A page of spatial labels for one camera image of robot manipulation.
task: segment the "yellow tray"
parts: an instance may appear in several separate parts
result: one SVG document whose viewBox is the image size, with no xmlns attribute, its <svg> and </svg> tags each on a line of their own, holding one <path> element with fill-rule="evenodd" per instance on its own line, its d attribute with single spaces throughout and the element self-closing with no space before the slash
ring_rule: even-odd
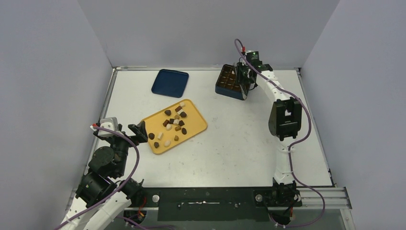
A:
<svg viewBox="0 0 406 230">
<path fill-rule="evenodd" d="M 182 126 L 182 128 L 185 128 L 187 130 L 187 133 L 185 135 L 182 134 L 181 130 L 175 131 L 176 125 L 172 125 L 172 129 L 169 131 L 167 131 L 166 128 L 163 126 L 163 123 L 166 119 L 169 120 L 170 118 L 174 118 L 174 116 L 178 114 L 177 112 L 175 112 L 175 108 L 178 107 L 181 102 L 185 102 L 185 106 L 182 109 L 187 114 L 187 117 L 180 118 L 180 120 L 183 120 L 185 123 L 185 125 Z M 168 109 L 172 112 L 170 116 L 167 116 L 164 113 L 164 111 Z M 148 138 L 148 144 L 154 154 L 161 154 L 207 129 L 207 122 L 196 109 L 193 102 L 189 99 L 185 99 L 178 103 L 175 103 L 168 108 L 165 108 L 147 118 L 144 118 L 143 121 L 145 121 L 147 133 L 153 133 L 155 135 L 155 138 L 153 140 Z M 158 140 L 158 134 L 160 132 L 163 133 L 163 136 L 161 140 Z M 175 135 L 179 137 L 178 141 L 174 140 Z M 170 145 L 168 147 L 165 147 L 164 143 L 167 140 L 170 140 Z M 159 143 L 158 148 L 154 147 L 154 142 Z"/>
</svg>

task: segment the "brown chocolate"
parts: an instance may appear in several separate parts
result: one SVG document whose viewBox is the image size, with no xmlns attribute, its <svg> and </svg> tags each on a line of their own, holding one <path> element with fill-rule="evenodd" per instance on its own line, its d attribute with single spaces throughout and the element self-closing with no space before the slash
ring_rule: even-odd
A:
<svg viewBox="0 0 406 230">
<path fill-rule="evenodd" d="M 165 120 L 164 123 L 163 123 L 164 127 L 166 127 L 168 124 L 169 124 L 168 120 Z"/>
<path fill-rule="evenodd" d="M 175 111 L 179 112 L 179 110 L 181 110 L 181 109 L 182 109 L 182 107 L 178 106 L 178 107 L 176 107 Z"/>
</svg>

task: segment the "screw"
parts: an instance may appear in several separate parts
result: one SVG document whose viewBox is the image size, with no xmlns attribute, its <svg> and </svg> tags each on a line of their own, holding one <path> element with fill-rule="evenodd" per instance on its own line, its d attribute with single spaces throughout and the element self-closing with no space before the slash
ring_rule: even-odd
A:
<svg viewBox="0 0 406 230">
<path fill-rule="evenodd" d="M 261 194 L 256 195 L 255 200 L 258 201 L 258 202 L 261 202 L 262 201 L 262 195 Z"/>
<path fill-rule="evenodd" d="M 158 195 L 153 195 L 152 196 L 152 201 L 155 202 L 155 203 L 158 202 L 159 201 L 159 196 Z"/>
</svg>

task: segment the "chocolate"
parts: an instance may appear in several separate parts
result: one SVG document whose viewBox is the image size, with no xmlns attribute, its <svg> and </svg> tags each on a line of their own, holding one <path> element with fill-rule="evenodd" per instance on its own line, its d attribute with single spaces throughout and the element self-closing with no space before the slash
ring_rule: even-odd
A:
<svg viewBox="0 0 406 230">
<path fill-rule="evenodd" d="M 182 109 L 182 107 L 178 106 L 178 107 L 176 107 L 175 111 L 179 112 L 179 110 L 181 110 L 181 109 Z"/>
<path fill-rule="evenodd" d="M 165 120 L 164 123 L 163 123 L 164 127 L 166 127 L 168 124 L 169 124 L 168 120 Z"/>
<path fill-rule="evenodd" d="M 164 146 L 165 146 L 165 147 L 169 147 L 169 145 L 170 145 L 170 140 L 165 141 Z"/>
</svg>

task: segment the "white chocolate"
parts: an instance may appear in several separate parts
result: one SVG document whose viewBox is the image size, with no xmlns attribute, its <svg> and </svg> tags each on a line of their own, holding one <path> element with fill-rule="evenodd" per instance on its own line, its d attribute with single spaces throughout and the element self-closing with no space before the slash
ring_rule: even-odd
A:
<svg viewBox="0 0 406 230">
<path fill-rule="evenodd" d="M 158 134 L 158 140 L 162 140 L 162 136 L 163 136 L 164 134 L 162 133 L 162 132 L 160 132 L 159 134 Z"/>
<path fill-rule="evenodd" d="M 165 147 L 169 147 L 169 145 L 170 145 L 170 140 L 165 141 L 164 146 L 165 146 Z"/>
</svg>

